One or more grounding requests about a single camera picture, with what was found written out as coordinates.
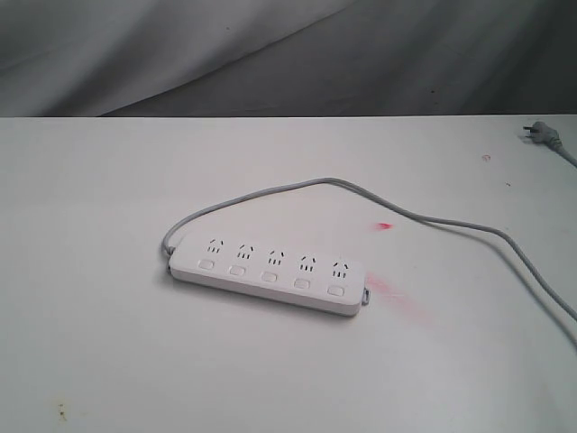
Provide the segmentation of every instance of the white power strip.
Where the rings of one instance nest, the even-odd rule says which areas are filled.
[[[185,236],[169,269],[178,280],[345,316],[368,301],[365,270],[357,262],[230,236]]]

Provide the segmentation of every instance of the power cord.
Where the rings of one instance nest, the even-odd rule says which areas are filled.
[[[559,133],[555,129],[545,122],[535,122],[533,126],[524,126],[523,129],[529,131],[529,137],[531,137],[533,143],[543,143],[552,151],[559,153],[577,169],[577,159],[565,150],[559,138]]]
[[[274,187],[274,188],[261,189],[260,191],[246,194],[245,196],[233,198],[232,200],[224,201],[223,203],[219,203],[219,204],[213,205],[211,207],[206,207],[206,208],[199,210],[199,211],[195,212],[194,214],[186,216],[185,218],[178,221],[177,224],[175,224],[167,232],[167,234],[164,235],[164,238],[162,239],[161,248],[164,251],[164,253],[168,257],[170,257],[175,250],[175,247],[169,245],[170,238],[182,226],[184,226],[185,224],[189,223],[190,221],[192,221],[194,219],[197,219],[198,217],[209,214],[211,212],[222,209],[224,207],[229,207],[232,205],[236,205],[238,203],[243,203],[244,201],[252,200],[253,198],[269,196],[270,194],[278,194],[280,192],[286,192],[286,191],[291,191],[293,189],[301,189],[301,188],[310,187],[313,185],[320,185],[320,184],[334,185],[334,186],[339,187],[339,188],[348,189],[349,191],[354,192],[355,194],[358,194],[362,197],[365,197],[368,200],[373,201],[374,203],[377,203],[378,205],[386,207],[387,209],[390,209],[393,212],[396,212],[396,213],[402,215],[403,217],[407,217],[407,218],[412,219],[414,221],[417,221],[419,223],[432,223],[432,224],[439,224],[439,225],[444,225],[444,226],[457,226],[457,227],[463,227],[463,228],[470,228],[471,230],[479,230],[481,232],[491,233],[493,235],[500,237],[505,242],[507,242],[507,244],[513,249],[513,251],[517,254],[519,259],[521,259],[521,262],[523,262],[523,264],[533,274],[533,276],[535,277],[535,279],[537,280],[539,285],[543,288],[543,290],[557,303],[557,305],[559,307],[561,307],[575,322],[577,322],[577,312],[575,312],[575,310],[569,304],[567,304],[553,290],[553,288],[541,276],[541,274],[539,273],[537,268],[527,258],[525,253],[523,253],[523,250],[521,250],[521,247],[513,240],[513,238],[511,236],[507,235],[505,232],[502,232],[501,230],[498,230],[497,228],[493,228],[493,227],[489,227],[489,226],[481,226],[479,224],[474,224],[474,223],[467,223],[467,222],[457,221],[457,220],[453,220],[453,219],[436,218],[433,216],[419,215],[419,214],[416,214],[416,213],[411,212],[409,210],[406,210],[402,207],[399,207],[393,203],[390,203],[389,201],[385,200],[384,198],[381,198],[381,197],[377,196],[376,194],[373,194],[372,192],[368,191],[367,189],[359,187],[358,185],[355,185],[354,183],[351,183],[347,180],[341,180],[341,179],[336,179],[336,178],[313,179],[313,180],[307,180],[305,182],[293,183],[290,185],[282,185],[282,186]]]

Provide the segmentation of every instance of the gray fabric backdrop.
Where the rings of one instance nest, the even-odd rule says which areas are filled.
[[[0,115],[577,112],[572,0],[0,0]]]

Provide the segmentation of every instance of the red stain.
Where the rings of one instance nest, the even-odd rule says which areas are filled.
[[[375,230],[388,230],[392,227],[393,227],[393,225],[389,224],[389,223],[377,223],[374,226]]]
[[[420,322],[422,325],[431,324],[430,315],[419,307],[414,300],[412,300],[408,295],[391,288],[385,281],[381,280],[375,274],[371,272],[367,273],[367,280],[365,283],[367,289],[383,295],[390,301],[390,305],[404,316],[407,316],[416,322]]]

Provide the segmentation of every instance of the table surface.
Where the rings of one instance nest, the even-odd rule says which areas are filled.
[[[577,326],[490,235],[330,186],[192,223],[363,262],[355,318],[176,282],[159,250],[192,211],[339,177],[502,228],[575,307],[577,170],[522,138],[537,119],[577,154],[570,115],[0,119],[0,430],[575,431],[542,305]]]

